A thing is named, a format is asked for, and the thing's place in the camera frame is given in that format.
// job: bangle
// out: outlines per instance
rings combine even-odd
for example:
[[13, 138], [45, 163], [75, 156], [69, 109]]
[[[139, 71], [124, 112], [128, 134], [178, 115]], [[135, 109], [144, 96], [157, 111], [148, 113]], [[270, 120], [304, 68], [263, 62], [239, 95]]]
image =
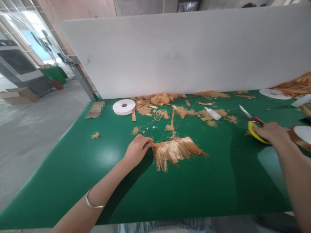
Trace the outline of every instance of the bangle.
[[88, 205], [90, 208], [94, 208], [94, 209], [101, 209], [101, 208], [104, 208], [106, 204], [104, 204], [104, 205], [99, 205], [99, 206], [92, 206], [92, 204], [91, 204], [90, 201], [88, 200], [87, 197], [88, 197], [88, 194], [89, 194], [89, 192], [91, 191], [92, 188], [90, 188], [90, 189], [88, 190], [88, 192], [85, 194], [85, 199], [86, 199], [87, 205]]

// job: red scissors handle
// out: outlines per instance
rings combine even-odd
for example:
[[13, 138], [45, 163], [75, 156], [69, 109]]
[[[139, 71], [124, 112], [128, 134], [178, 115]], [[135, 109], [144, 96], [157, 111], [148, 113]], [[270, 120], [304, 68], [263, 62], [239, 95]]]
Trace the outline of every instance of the red scissors handle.
[[257, 117], [253, 117], [252, 120], [257, 121], [259, 124], [264, 125], [265, 123], [261, 120], [259, 120]]

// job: scissors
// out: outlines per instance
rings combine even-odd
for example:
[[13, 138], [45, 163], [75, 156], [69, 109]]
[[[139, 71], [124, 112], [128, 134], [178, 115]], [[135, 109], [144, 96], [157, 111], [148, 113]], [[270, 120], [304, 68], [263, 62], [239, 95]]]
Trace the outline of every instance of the scissors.
[[262, 139], [261, 137], [259, 137], [255, 131], [253, 130], [253, 128], [258, 128], [258, 126], [255, 124], [255, 123], [258, 123], [260, 125], [264, 125], [265, 123], [260, 120], [259, 118], [257, 117], [252, 117], [241, 105], [240, 105], [240, 109], [242, 110], [242, 112], [250, 119], [250, 121], [248, 122], [248, 130], [249, 132], [251, 133], [251, 135], [256, 138], [257, 140], [261, 141], [262, 143], [265, 143], [265, 144], [269, 144], [269, 142], [267, 142], [266, 140]]

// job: white foam board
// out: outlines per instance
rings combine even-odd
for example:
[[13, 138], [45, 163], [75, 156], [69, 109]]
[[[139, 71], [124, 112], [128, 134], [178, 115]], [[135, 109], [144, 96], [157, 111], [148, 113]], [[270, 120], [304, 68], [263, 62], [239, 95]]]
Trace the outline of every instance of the white foam board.
[[311, 4], [82, 19], [62, 26], [104, 99], [263, 89], [311, 70]]

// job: right hand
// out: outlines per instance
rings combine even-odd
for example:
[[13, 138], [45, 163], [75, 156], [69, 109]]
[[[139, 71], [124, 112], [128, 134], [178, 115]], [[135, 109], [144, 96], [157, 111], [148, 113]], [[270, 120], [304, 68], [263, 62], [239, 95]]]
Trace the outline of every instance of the right hand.
[[129, 144], [123, 160], [126, 161], [129, 166], [131, 166], [131, 169], [133, 169], [142, 161], [148, 148], [152, 144], [152, 138], [144, 137], [143, 135], [138, 134]]
[[278, 125], [276, 122], [269, 122], [262, 128], [253, 128], [253, 130], [262, 138], [268, 140], [271, 144], [278, 141], [291, 140], [287, 130]]

